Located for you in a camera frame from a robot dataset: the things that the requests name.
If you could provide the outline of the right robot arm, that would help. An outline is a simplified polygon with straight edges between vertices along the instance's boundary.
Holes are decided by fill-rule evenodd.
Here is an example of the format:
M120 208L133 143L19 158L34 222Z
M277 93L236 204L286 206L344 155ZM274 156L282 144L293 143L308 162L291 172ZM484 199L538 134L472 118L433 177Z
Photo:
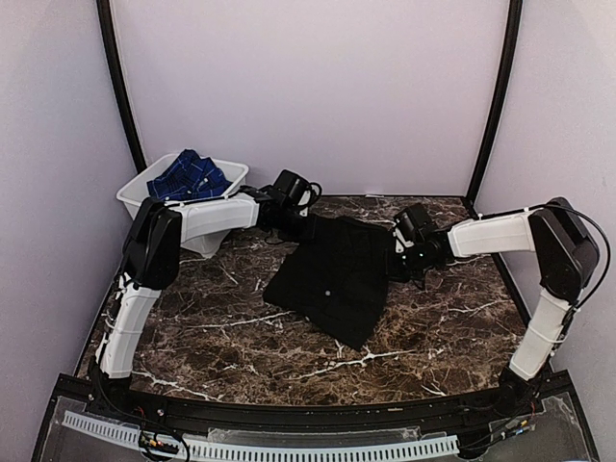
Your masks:
M393 219L388 272L394 280L422 284L429 270L479 255L525 253L534 259L536 306L505 369L520 381L508 381L491 398L492 410L510 418L528 401L522 382L544 368L564 342L575 314L602 283L594 273L598 266L609 267L611 258L609 244L597 244L594 238L602 232L563 196L445 227L423 205L413 204Z

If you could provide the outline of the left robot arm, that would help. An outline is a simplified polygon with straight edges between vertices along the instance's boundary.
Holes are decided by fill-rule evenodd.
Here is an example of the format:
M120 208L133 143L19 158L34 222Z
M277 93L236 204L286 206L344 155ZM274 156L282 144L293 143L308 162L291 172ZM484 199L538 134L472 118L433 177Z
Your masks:
M149 312L179 273L182 244L252 227L279 230L289 237L302 234L308 210L320 197L313 184L289 194L273 186L242 186L228 197L189 203L147 197L122 248L119 297L90 369L112 380L131 376Z

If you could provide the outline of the black long sleeve shirt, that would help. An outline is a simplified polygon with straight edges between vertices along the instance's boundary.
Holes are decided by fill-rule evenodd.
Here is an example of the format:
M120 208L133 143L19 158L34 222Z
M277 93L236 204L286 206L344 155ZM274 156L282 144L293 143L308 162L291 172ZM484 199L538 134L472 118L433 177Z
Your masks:
M309 319L359 351L373 334L388 296L387 228L349 217L312 215L298 246L263 292L263 300Z

